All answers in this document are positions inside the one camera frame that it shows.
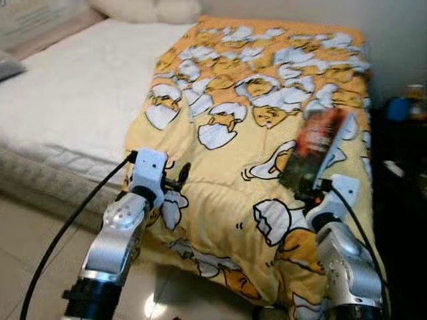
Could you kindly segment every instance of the cartoon print blanket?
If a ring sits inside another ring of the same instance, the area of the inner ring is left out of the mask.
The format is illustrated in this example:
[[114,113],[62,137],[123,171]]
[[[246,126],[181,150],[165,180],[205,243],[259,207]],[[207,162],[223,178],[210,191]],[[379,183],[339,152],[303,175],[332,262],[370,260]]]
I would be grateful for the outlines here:
[[308,111],[351,110],[325,176],[359,179],[354,209],[372,240],[363,52],[363,36],[343,27],[202,17],[159,59],[127,136],[128,150],[167,152],[173,179],[191,163],[181,192],[149,218],[141,255],[285,305],[291,319],[320,318],[315,235],[278,177]]

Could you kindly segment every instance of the pillow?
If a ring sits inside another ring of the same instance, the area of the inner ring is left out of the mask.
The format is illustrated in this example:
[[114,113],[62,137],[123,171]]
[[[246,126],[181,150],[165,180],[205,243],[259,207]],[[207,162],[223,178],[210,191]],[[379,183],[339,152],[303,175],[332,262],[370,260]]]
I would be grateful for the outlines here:
[[199,0],[88,0],[103,14],[130,23],[194,23],[200,16]]
[[14,57],[0,51],[0,82],[25,71],[25,67]]

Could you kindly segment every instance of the book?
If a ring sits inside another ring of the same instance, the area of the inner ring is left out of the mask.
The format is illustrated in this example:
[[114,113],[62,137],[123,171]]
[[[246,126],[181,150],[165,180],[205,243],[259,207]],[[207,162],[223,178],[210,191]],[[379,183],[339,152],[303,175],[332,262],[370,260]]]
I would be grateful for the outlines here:
[[351,117],[354,117],[353,113],[341,108],[312,111],[298,134],[296,148],[292,151],[279,182],[303,196],[318,189]]

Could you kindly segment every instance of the blue object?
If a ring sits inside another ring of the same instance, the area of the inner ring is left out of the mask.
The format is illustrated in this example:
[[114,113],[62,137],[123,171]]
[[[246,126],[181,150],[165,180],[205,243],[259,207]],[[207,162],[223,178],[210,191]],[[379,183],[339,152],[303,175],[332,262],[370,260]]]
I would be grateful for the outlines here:
[[393,121],[404,121],[409,116],[411,102],[405,98],[394,98],[387,108],[387,119]]

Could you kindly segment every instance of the white mattress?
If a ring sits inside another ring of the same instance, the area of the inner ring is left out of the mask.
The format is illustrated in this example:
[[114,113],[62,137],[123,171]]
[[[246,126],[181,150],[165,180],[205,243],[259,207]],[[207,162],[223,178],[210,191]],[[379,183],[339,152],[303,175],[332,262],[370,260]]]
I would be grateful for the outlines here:
[[157,58],[190,27],[108,19],[27,58],[28,72],[0,83],[0,149],[102,180],[123,159]]

